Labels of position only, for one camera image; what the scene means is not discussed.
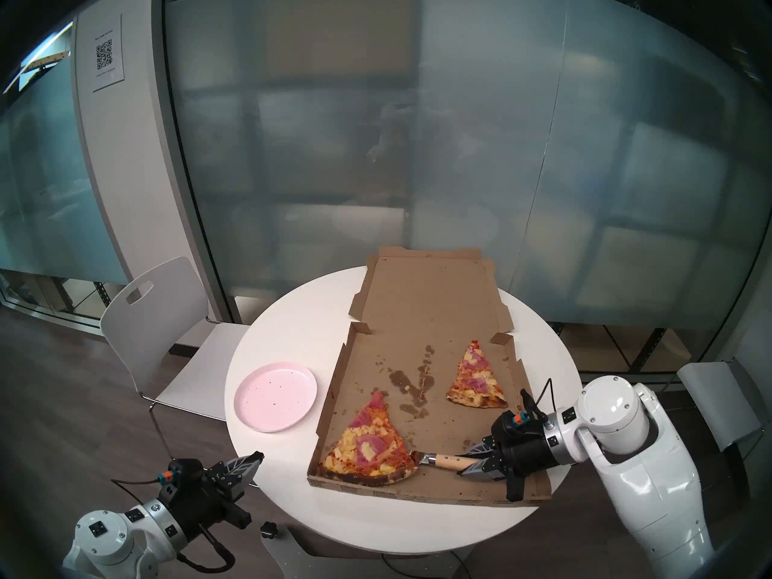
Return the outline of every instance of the chair backrest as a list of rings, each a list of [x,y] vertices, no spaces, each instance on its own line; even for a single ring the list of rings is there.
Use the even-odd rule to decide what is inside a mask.
[[[767,407],[772,408],[772,313],[769,310],[756,312],[734,357],[753,378]]]
[[[130,296],[149,289],[130,303]],[[171,346],[208,313],[208,300],[193,266],[177,257],[146,271],[118,293],[102,315],[100,328],[142,390]]]

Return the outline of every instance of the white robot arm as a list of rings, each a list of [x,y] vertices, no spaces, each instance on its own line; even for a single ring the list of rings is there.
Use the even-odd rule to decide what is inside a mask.
[[[62,576],[73,579],[154,579],[158,565],[177,559],[197,571],[227,571],[235,558],[208,531],[221,521],[244,529],[252,521],[236,505],[252,481],[262,454],[204,469],[196,459],[176,459],[159,474],[158,498],[125,513],[95,510],[80,518],[69,554],[62,562]],[[225,561],[218,569],[190,562],[180,550],[199,535],[209,540]]]
[[[658,577],[685,579],[708,561],[713,548],[697,469],[651,390],[607,375],[590,382],[571,407],[549,415],[526,391],[521,395],[526,410],[499,416],[491,435],[464,453],[481,460],[461,476],[505,479],[507,499],[516,501],[529,474],[589,458]],[[650,422],[656,439],[641,450]],[[631,456],[611,463],[604,451]]]
[[[604,376],[585,387],[574,407],[549,417],[571,458],[592,461],[619,518],[641,544],[657,577],[689,577],[708,561],[713,547],[699,475],[651,390],[643,384],[633,387],[619,376]],[[639,450],[649,433],[649,419],[657,428],[652,445],[623,462],[609,462],[601,447],[617,455]]]

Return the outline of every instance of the white chair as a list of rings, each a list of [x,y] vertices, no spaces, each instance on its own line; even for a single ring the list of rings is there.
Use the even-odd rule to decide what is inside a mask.
[[[758,403],[757,409],[764,409],[772,404],[770,345],[772,314],[761,310],[743,335],[731,361],[689,363],[679,369],[678,377],[692,396],[721,451],[762,427],[730,364],[736,361],[747,371],[764,401]]]
[[[153,413],[156,404],[226,419],[226,374],[248,326],[213,322],[207,314],[206,292],[193,266],[185,257],[177,257],[153,267],[120,291],[100,322],[103,336],[129,371],[134,389],[152,403],[150,418],[170,459],[174,456]],[[202,320],[215,324],[211,334],[156,398],[147,396],[143,390],[161,359]]]

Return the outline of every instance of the white table top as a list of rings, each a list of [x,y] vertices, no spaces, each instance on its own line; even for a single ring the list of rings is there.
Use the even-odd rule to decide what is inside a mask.
[[[249,328],[233,355],[226,380],[226,421],[236,453],[245,456],[259,450],[265,455],[255,482],[276,506],[324,536],[366,550],[395,554],[452,550],[518,524],[537,507],[415,503],[334,492],[308,484],[306,470],[317,444],[324,395],[353,320],[348,309],[361,288],[365,269],[345,269],[300,286],[276,301]],[[546,379],[552,378],[556,406],[575,402],[581,381],[561,339],[528,306],[503,290],[499,293],[512,315],[515,330],[511,334],[528,374],[531,393],[538,396]],[[319,396],[308,415],[295,426],[263,434],[241,423],[233,410],[233,398],[249,373],[274,361],[293,361],[308,367],[319,382]],[[552,411],[548,394],[539,407]],[[549,469],[553,492],[568,469]]]

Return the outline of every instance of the frosted glass wall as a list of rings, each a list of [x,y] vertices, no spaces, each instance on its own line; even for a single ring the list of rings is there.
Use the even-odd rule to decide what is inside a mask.
[[[167,42],[232,295],[480,246],[549,320],[715,331],[769,218],[769,107],[612,0],[178,0]]]
[[[70,66],[0,116],[0,269],[126,284],[83,161]]]

